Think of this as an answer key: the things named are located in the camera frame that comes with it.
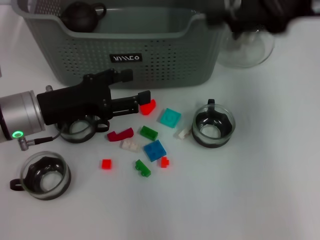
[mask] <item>blue lego brick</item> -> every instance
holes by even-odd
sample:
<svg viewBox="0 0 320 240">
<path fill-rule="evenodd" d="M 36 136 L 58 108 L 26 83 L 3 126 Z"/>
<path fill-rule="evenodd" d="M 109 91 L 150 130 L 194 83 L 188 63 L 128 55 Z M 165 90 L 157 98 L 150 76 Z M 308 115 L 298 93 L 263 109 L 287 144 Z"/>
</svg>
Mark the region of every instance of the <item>blue lego brick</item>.
<svg viewBox="0 0 320 240">
<path fill-rule="evenodd" d="M 157 159 L 160 159 L 167 155 L 166 150 L 161 145 L 160 141 L 154 141 L 143 147 L 145 153 L 148 155 L 151 162 L 154 162 Z"/>
<path fill-rule="evenodd" d="M 161 117 L 160 123 L 170 128 L 175 128 L 181 118 L 181 113 L 167 108 Z"/>
</svg>

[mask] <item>small red lego brick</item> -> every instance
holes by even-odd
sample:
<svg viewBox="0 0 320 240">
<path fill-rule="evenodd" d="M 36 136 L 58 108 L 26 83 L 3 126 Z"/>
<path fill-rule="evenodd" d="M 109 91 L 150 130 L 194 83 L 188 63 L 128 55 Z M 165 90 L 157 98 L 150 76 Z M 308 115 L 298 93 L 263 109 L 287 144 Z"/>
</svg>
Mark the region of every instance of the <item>small red lego brick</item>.
<svg viewBox="0 0 320 240">
<path fill-rule="evenodd" d="M 103 159 L 101 168 L 104 170 L 110 170 L 112 169 L 112 160 L 111 159 Z"/>
<path fill-rule="evenodd" d="M 110 132 L 106 135 L 110 142 L 117 142 L 122 141 L 124 139 L 132 138 L 134 136 L 134 131 L 130 127 L 127 130 L 120 132 L 119 134 L 116 134 L 115 131 Z"/>
<path fill-rule="evenodd" d="M 163 156 L 161 158 L 161 164 L 160 164 L 161 168 L 166 169 L 167 166 L 169 166 L 169 164 L 170 164 L 169 159 L 166 156 Z"/>
<path fill-rule="evenodd" d="M 140 106 L 142 115 L 149 115 L 156 108 L 156 100 L 152 99 L 150 103 Z"/>
</svg>

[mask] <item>lego brick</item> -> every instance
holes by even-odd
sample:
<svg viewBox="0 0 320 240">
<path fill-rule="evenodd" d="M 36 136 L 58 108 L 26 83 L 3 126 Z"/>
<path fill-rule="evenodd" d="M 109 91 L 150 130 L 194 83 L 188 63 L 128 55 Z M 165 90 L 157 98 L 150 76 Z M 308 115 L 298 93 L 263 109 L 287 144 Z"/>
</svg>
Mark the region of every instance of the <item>lego brick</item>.
<svg viewBox="0 0 320 240">
<path fill-rule="evenodd" d="M 111 159 L 103 159 L 101 168 L 104 170 L 110 170 L 112 169 L 112 160 Z"/>
<path fill-rule="evenodd" d="M 154 162 L 155 160 L 167 155 L 167 152 L 165 151 L 159 140 L 145 145 L 143 149 L 151 162 Z"/>
<path fill-rule="evenodd" d="M 150 103 L 144 104 L 140 106 L 140 111 L 142 115 L 149 115 L 156 108 L 156 101 L 154 99 L 151 100 Z"/>
<path fill-rule="evenodd" d="M 144 165 L 144 163 L 139 159 L 135 162 L 135 169 L 140 171 L 143 177 L 149 177 L 151 175 L 151 171 Z"/>
<path fill-rule="evenodd" d="M 187 138 L 190 134 L 191 134 L 191 127 L 186 127 L 178 134 L 178 138 L 183 140 Z"/>
<path fill-rule="evenodd" d="M 175 128 L 181 118 L 181 113 L 167 108 L 161 117 L 160 123 L 170 128 Z"/>
<path fill-rule="evenodd" d="M 141 150 L 141 145 L 127 138 L 123 141 L 121 148 L 130 152 L 138 153 Z"/>
<path fill-rule="evenodd" d="M 106 135 L 110 142 L 122 141 L 124 139 L 132 138 L 134 136 L 134 131 L 130 127 L 127 130 L 124 130 L 118 134 L 115 131 L 110 132 Z"/>
<path fill-rule="evenodd" d="M 144 136 L 147 139 L 150 139 L 152 141 L 156 140 L 157 136 L 158 136 L 158 132 L 155 130 L 152 130 L 151 128 L 147 127 L 147 126 L 143 126 L 140 134 L 142 136 Z"/>
<path fill-rule="evenodd" d="M 166 169 L 167 166 L 169 166 L 169 164 L 170 164 L 169 159 L 166 156 L 163 156 L 161 158 L 161 164 L 160 164 L 161 168 Z"/>
</svg>

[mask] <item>gray plastic basket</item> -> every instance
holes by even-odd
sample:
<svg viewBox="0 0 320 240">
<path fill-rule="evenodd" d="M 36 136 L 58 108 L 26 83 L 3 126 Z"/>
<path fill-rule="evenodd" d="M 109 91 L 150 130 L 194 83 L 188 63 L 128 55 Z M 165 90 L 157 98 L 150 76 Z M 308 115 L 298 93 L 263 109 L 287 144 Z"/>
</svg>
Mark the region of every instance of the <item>gray plastic basket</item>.
<svg viewBox="0 0 320 240">
<path fill-rule="evenodd" d="M 134 81 L 116 84 L 118 88 L 192 86 L 210 78 L 223 27 L 208 28 L 203 14 L 179 8 L 137 7 L 134 0 L 129 1 L 131 7 L 124 7 L 120 0 L 118 8 L 110 4 L 114 1 L 82 0 L 104 2 L 108 11 L 93 33 L 79 33 L 68 30 L 58 17 L 74 1 L 11 2 L 63 84 L 78 84 L 83 75 L 110 68 L 133 70 Z M 132 54 L 141 54 L 142 61 L 112 62 L 110 55 L 119 54 L 128 54 L 129 60 L 136 56 Z"/>
</svg>

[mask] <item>white lego brick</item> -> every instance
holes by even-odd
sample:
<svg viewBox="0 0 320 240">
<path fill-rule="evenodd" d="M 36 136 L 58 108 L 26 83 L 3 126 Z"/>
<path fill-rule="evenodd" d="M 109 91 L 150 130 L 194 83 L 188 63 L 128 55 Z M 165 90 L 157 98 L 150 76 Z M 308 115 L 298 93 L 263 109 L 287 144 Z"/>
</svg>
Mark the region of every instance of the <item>white lego brick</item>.
<svg viewBox="0 0 320 240">
<path fill-rule="evenodd" d="M 183 129 L 179 134 L 178 134 L 178 138 L 183 140 L 185 138 L 187 138 L 189 135 L 191 134 L 191 128 L 187 127 L 185 129 Z"/>
<path fill-rule="evenodd" d="M 121 148 L 134 153 L 138 153 L 141 151 L 141 145 L 132 141 L 130 138 L 123 140 Z"/>
</svg>

